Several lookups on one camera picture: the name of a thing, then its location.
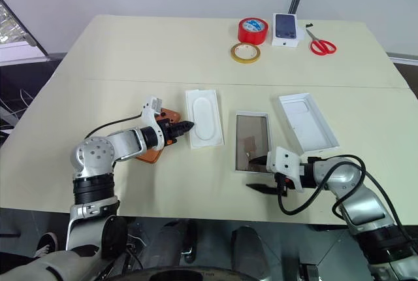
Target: gray floor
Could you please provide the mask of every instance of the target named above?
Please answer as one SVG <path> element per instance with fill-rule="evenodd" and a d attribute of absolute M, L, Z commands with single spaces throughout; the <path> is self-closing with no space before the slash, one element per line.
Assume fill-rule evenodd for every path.
<path fill-rule="evenodd" d="M 0 232 L 19 231 L 22 235 L 1 238 L 0 251 L 32 256 L 39 237 L 47 231 L 55 232 L 63 247 L 68 220 L 68 214 L 2 208 Z M 168 218 L 135 218 L 129 224 L 129 232 L 149 243 L 169 221 Z M 231 233 L 241 225 L 249 225 L 263 242 L 273 280 L 294 280 L 298 258 L 303 263 L 319 264 L 323 280 L 371 280 L 366 260 L 346 229 L 315 231 L 302 224 L 227 220 L 199 220 L 198 225 L 199 243 L 194 265 L 230 269 Z"/>

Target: table surface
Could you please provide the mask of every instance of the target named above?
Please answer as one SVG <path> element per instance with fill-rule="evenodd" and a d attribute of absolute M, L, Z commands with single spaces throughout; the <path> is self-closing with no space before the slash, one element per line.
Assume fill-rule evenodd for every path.
<path fill-rule="evenodd" d="M 363 158 L 401 220 L 418 224 L 410 209 L 418 187 L 418 101 L 366 26 L 300 21 L 312 22 L 312 31 L 335 43 L 337 53 L 315 56 L 309 40 L 296 49 L 266 43 L 259 61 L 243 65 L 229 56 L 238 21 L 96 17 L 0 150 L 0 206 L 68 212 L 70 153 L 88 131 L 138 114 L 147 95 L 162 98 L 165 108 L 185 118 L 185 90 L 215 89 L 225 145 L 191 150 L 188 137 L 179 138 L 154 165 L 135 159 L 116 165 L 119 213 L 341 223 L 330 211 L 329 192 L 304 212 L 286 216 L 275 197 L 245 187 L 273 184 L 271 177 L 234 172 L 236 111 L 269 113 L 274 145 L 291 149 L 277 98 L 310 92 L 341 145 L 321 156 Z M 116 124 L 100 134 L 135 125 L 142 124 Z M 291 193 L 285 205 L 295 208 L 311 193 Z"/>

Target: shoe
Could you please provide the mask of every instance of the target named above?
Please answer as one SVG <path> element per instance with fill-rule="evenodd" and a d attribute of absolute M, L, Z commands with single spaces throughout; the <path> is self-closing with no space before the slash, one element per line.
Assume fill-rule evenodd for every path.
<path fill-rule="evenodd" d="M 37 251 L 35 252 L 34 258 L 44 257 L 47 254 L 58 250 L 57 236 L 51 232 L 47 232 L 40 237 L 38 242 Z"/>

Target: orange object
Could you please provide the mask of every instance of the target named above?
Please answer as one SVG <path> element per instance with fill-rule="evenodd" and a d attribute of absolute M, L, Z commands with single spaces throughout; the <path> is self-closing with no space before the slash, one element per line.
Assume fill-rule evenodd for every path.
<path fill-rule="evenodd" d="M 180 114 L 178 112 L 161 108 L 161 113 L 159 116 L 155 117 L 156 121 L 163 120 L 163 119 L 170 119 L 170 123 L 177 123 L 180 121 Z M 172 144 L 172 140 L 166 141 L 167 145 Z M 137 159 L 148 162 L 148 163 L 155 163 L 159 155 L 161 155 L 161 152 L 163 149 L 155 151 L 154 149 L 149 149 L 144 155 L 138 156 Z"/>

